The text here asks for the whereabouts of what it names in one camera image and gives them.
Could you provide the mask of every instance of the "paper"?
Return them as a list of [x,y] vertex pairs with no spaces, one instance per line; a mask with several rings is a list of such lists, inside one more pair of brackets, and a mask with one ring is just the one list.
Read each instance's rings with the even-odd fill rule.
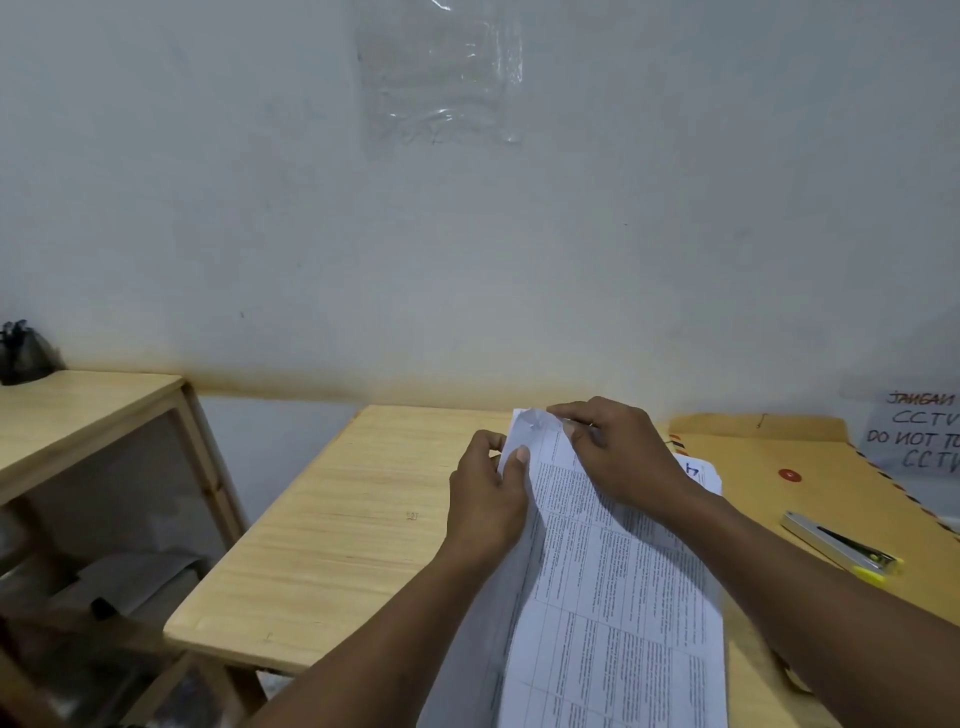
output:
[[[555,417],[515,413],[504,453],[520,445],[526,528],[468,612],[420,727],[726,726],[716,581],[669,531],[598,496]],[[677,459],[720,492],[709,463]]]
[[860,451],[895,475],[960,477],[960,398],[891,392],[867,422]]
[[101,598],[129,617],[181,571],[201,561],[189,553],[115,553],[77,572],[80,577],[51,597],[55,609],[86,612]]

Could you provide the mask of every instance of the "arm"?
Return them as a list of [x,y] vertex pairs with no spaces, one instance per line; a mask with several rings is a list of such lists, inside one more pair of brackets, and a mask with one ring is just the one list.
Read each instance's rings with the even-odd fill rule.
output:
[[643,410],[550,407],[594,485],[700,557],[767,642],[850,728],[952,726],[960,628],[811,556],[686,477]]
[[530,453],[517,449],[501,480],[489,455],[505,440],[486,430],[474,435],[450,476],[446,539],[433,561],[268,703],[251,728],[416,725],[470,603],[523,530]]

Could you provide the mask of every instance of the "forearm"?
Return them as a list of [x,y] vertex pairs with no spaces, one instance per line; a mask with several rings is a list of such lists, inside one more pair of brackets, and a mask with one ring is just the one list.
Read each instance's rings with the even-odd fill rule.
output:
[[663,519],[845,726],[953,725],[960,629],[703,492]]
[[489,573],[441,549],[370,621],[258,713],[251,727],[415,725]]

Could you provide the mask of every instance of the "pen holder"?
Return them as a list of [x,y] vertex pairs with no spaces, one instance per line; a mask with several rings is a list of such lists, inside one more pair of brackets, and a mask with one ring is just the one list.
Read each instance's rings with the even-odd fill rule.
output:
[[26,321],[8,321],[0,329],[0,384],[12,386],[43,379],[57,368],[45,342]]

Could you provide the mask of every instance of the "hand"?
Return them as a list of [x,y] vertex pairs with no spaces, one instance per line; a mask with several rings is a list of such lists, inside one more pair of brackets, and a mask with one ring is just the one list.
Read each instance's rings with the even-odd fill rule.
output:
[[[642,409],[594,397],[546,411],[581,423],[564,423],[564,432],[590,480],[614,500],[662,522],[687,497],[706,492],[686,476]],[[598,428],[599,436],[585,425]]]
[[527,492],[523,487],[530,450],[514,450],[503,477],[496,471],[507,438],[485,429],[477,430],[457,470],[450,474],[450,512],[441,554],[469,567],[492,572],[523,531],[527,518]]

